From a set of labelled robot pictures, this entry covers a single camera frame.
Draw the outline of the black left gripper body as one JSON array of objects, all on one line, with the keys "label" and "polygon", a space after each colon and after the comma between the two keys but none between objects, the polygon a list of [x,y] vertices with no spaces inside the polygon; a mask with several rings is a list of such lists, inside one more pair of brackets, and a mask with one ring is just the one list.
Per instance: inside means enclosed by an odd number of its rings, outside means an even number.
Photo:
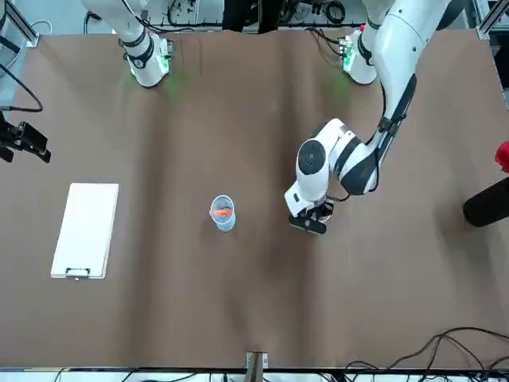
[{"label": "black left gripper body", "polygon": [[323,220],[323,204],[322,200],[309,202],[302,213],[303,216],[310,220]]}]

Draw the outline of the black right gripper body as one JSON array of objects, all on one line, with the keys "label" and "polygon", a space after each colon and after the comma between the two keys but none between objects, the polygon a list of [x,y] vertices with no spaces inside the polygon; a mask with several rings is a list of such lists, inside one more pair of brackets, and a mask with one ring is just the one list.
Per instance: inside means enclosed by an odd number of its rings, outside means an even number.
[{"label": "black right gripper body", "polygon": [[22,150],[21,134],[23,129],[23,122],[12,124],[6,120],[3,112],[1,112],[1,148]]}]

